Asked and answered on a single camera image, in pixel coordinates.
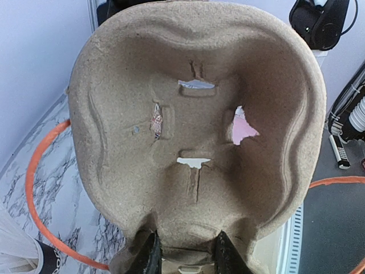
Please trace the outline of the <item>brown cardboard cup carrier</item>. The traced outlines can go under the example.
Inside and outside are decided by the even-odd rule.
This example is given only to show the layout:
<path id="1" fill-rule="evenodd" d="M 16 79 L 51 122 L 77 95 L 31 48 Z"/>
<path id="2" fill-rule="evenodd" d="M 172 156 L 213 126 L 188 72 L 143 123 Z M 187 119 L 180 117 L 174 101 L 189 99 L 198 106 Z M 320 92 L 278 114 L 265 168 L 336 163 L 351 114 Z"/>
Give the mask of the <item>brown cardboard cup carrier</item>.
<path id="1" fill-rule="evenodd" d="M 320 67 L 290 26 L 236 3 L 132 6 L 84 45 L 68 103 L 82 183 L 125 237 L 112 273 L 128 271 L 153 231 L 163 273 L 213 273 L 221 231 L 252 272 L 270 272 L 277 250 L 254 249 L 302 204 L 326 114 Z M 238 106 L 259 132 L 239 146 Z"/>

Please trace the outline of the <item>pink plastic plate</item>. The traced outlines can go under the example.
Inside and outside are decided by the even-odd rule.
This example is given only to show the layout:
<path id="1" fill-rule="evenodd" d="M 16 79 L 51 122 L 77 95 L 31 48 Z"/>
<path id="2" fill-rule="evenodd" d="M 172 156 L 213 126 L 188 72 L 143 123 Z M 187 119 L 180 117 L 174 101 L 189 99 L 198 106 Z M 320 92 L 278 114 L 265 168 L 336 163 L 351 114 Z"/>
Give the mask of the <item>pink plastic plate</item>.
<path id="1" fill-rule="evenodd" d="M 246 120 L 242 106 L 238 106 L 233 119 L 232 141 L 239 146 L 241 141 L 248 137 L 258 136 L 259 132 L 254 129 Z"/>

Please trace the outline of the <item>stack of white cups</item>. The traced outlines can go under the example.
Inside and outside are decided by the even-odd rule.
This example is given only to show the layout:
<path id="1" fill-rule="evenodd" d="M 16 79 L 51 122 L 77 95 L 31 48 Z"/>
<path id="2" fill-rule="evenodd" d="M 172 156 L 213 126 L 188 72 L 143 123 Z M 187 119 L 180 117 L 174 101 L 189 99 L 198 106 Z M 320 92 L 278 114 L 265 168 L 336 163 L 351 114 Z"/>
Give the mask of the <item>stack of white cups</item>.
<path id="1" fill-rule="evenodd" d="M 349 116 L 351 136 L 357 137 L 364 132 L 364 98 L 355 106 Z"/>

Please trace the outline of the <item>black cup of straws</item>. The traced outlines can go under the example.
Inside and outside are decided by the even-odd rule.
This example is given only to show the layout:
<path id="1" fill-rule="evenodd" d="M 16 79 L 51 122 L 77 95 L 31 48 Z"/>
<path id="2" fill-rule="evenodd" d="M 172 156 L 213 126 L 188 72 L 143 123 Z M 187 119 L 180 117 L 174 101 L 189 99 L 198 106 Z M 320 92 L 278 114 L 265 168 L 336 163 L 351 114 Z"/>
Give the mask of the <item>black cup of straws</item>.
<path id="1" fill-rule="evenodd" d="M 38 240 L 34 239 L 38 251 L 38 266 L 36 274 L 57 274 L 62 266 L 62 258 L 59 252 Z"/>

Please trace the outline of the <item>red patterned ceramic bowl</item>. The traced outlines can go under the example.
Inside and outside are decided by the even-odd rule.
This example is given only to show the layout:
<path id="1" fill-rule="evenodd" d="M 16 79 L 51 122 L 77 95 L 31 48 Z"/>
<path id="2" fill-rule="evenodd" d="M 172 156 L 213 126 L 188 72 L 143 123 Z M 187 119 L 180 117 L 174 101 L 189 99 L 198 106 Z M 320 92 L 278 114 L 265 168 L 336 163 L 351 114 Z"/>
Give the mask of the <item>red patterned ceramic bowl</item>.
<path id="1" fill-rule="evenodd" d="M 151 130 L 154 133 L 155 139 L 157 140 L 162 133 L 163 116 L 161 107 L 158 103 L 155 104 L 153 110 L 153 117 L 151 120 Z"/>

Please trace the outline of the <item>white power strip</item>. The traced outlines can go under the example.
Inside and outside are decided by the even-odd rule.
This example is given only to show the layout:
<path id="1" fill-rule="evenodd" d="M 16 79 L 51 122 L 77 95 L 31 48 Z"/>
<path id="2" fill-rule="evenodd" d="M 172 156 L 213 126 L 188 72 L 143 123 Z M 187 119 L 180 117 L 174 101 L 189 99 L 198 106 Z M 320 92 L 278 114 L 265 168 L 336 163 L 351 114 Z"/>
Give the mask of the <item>white power strip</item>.
<path id="1" fill-rule="evenodd" d="M 343 147 L 343 144 L 342 144 L 339 136 L 330 135 L 329 140 L 330 140 L 333 152 L 336 157 L 338 168 L 340 168 L 342 170 L 349 169 L 351 167 L 351 165 L 350 165 L 350 162 L 348 161 L 346 151 Z"/>

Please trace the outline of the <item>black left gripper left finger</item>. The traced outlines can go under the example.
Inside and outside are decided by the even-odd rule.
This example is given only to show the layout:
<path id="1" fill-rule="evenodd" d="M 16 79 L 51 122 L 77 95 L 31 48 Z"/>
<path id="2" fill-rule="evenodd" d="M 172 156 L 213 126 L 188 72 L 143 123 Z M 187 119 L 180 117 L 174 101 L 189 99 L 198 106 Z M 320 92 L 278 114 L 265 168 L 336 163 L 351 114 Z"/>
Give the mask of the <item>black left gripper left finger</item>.
<path id="1" fill-rule="evenodd" d="M 157 231 L 152 232 L 133 262 L 134 273 L 162 273 L 162 251 Z"/>

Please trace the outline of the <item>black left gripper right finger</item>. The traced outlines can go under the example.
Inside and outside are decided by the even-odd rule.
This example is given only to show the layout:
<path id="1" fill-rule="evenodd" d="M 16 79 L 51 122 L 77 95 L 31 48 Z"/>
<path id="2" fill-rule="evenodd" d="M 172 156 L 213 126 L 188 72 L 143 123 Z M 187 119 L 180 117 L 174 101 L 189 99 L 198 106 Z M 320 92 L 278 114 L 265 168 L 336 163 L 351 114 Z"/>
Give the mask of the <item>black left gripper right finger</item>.
<path id="1" fill-rule="evenodd" d="M 251 269 L 224 231 L 221 231 L 216 237 L 214 272 L 218 274 L 251 274 Z"/>

